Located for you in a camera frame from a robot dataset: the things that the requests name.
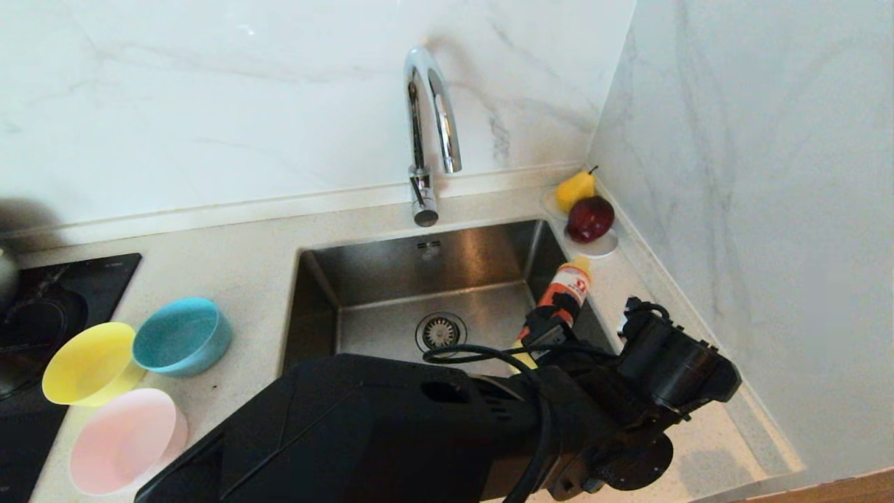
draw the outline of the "cable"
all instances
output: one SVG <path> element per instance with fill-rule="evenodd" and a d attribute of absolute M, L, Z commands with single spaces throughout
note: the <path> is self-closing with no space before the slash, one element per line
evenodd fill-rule
<path fill-rule="evenodd" d="M 449 345 L 445 348 L 453 348 L 455 349 L 457 346 Z M 583 353 L 593 356 L 594 358 L 604 359 L 604 360 L 614 360 L 618 356 L 616 354 L 606 353 L 601 349 L 596 349 L 594 347 L 586 347 L 582 345 L 568 345 L 568 344 L 541 344 L 541 345 L 531 345 L 525 347 L 516 347 L 513 349 L 503 349 L 503 350 L 495 350 L 499 351 L 502 354 L 519 354 L 519 353 L 529 353 L 531 351 L 555 351 L 558 353 Z M 484 360 L 492 360 L 494 356 L 491 355 L 479 355 L 479 356 L 461 356 L 461 357 L 450 357 L 450 356 L 431 356 L 426 358 L 431 351 L 422 355 L 422 358 L 429 363 L 438 363 L 438 364 L 454 364 L 454 363 L 471 363 L 471 362 L 482 362 Z M 463 351 L 438 351 L 440 353 L 463 353 Z"/>
<path fill-rule="evenodd" d="M 667 321 L 671 320 L 671 314 L 668 312 L 668 310 L 664 309 L 664 306 L 656 303 L 642 302 L 637 307 L 631 309 L 631 311 L 658 311 L 662 314 L 662 318 Z"/>
<path fill-rule="evenodd" d="M 525 376 L 528 381 L 530 381 L 531 385 L 533 385 L 536 390 L 538 399 L 537 411 L 540 415 L 540 438 L 537 440 L 537 447 L 534 449 L 534 455 L 531 456 L 531 460 L 528 462 L 527 467 L 525 468 L 525 472 L 521 474 L 521 477 L 519 478 L 519 481 L 516 482 L 515 487 L 512 488 L 510 493 L 506 495 L 506 499 L 503 500 L 503 503 L 521 503 L 527 500 L 527 497 L 530 496 L 531 492 L 534 491 L 537 485 L 537 480 L 540 478 L 540 472 L 543 471 L 543 467 L 546 464 L 546 460 L 549 456 L 550 451 L 550 435 L 552 433 L 552 409 L 550 408 L 549 402 L 546 401 L 546 398 L 541 392 L 544 387 L 544 382 L 521 360 L 519 360 L 515 356 L 512 356 L 511 354 L 508 354 L 508 351 L 504 352 L 498 349 L 493 349 L 491 347 L 484 347 L 482 345 L 457 344 L 445 347 L 436 347 L 435 349 L 426 351 L 422 355 L 422 359 L 430 363 L 454 363 L 457 359 L 437 358 L 436 356 L 438 354 L 456 352 L 477 353 L 480 355 L 486 355 L 486 358 L 482 358 L 482 360 L 489 360 L 491 358 L 502 360 L 518 369 L 519 372 L 521 372 L 521 374 Z"/>

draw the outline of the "marble wall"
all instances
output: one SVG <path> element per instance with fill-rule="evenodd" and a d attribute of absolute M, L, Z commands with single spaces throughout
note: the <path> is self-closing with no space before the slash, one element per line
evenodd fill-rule
<path fill-rule="evenodd" d="M 828 481 L 894 465 L 890 1 L 640 1 L 588 156 Z"/>
<path fill-rule="evenodd" d="M 423 42 L 463 175 L 579 163 L 634 3 L 2 2 L 0 209 L 68 224 L 399 183 Z"/>

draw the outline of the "white countertop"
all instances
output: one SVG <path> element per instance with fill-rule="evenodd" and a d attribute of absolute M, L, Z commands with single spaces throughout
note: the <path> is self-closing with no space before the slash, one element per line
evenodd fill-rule
<path fill-rule="evenodd" d="M 159 388 L 171 395 L 187 417 L 192 445 L 276 379 L 298 250 L 530 217 L 548 218 L 539 203 L 542 191 L 522 189 L 441 200 L 441 220 L 429 230 L 413 225 L 407 203 L 85 244 L 31 253 L 21 262 L 29 268 L 142 253 L 143 260 L 114 315 L 114 320 L 135 328 L 152 312 L 183 296 L 201 295 L 220 305 L 234 333 L 230 349 L 220 362 L 186 379 L 149 372 L 139 384 L 140 388 Z M 560 225 L 553 225 L 561 235 Z M 645 287 L 648 281 L 644 282 L 643 275 L 650 273 L 635 268 L 626 251 L 638 246 L 636 239 L 626 232 L 619 235 L 621 244 L 615 253 L 592 261 L 592 296 L 608 333 L 614 333 L 618 326 L 629 295 L 655 298 Z M 758 461 L 760 456 L 755 457 L 763 446 L 755 450 L 754 442 L 746 441 L 728 408 L 707 405 L 693 414 L 692 422 L 670 429 L 675 459 L 658 482 L 630 493 L 606 488 L 597 495 L 582 495 L 575 500 L 689 501 L 767 478 Z M 135 491 L 103 498 L 83 496 L 69 480 L 72 444 L 95 411 L 87 407 L 69 409 L 32 502 L 133 501 Z M 552 499 L 541 491 L 531 501 Z"/>

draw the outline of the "sink drain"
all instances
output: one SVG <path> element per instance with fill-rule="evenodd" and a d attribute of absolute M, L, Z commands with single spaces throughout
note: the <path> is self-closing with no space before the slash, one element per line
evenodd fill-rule
<path fill-rule="evenodd" d="M 433 312 L 416 326 L 416 345 L 422 352 L 466 342 L 466 324 L 452 312 Z"/>

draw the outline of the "blue bowl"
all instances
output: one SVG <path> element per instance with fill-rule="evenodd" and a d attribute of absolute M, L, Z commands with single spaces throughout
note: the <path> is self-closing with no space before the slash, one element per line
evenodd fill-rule
<path fill-rule="evenodd" d="M 133 339 L 133 359 L 146 370 L 174 377 L 198 374 L 226 353 L 230 324 L 202 297 L 169 303 L 146 320 Z"/>

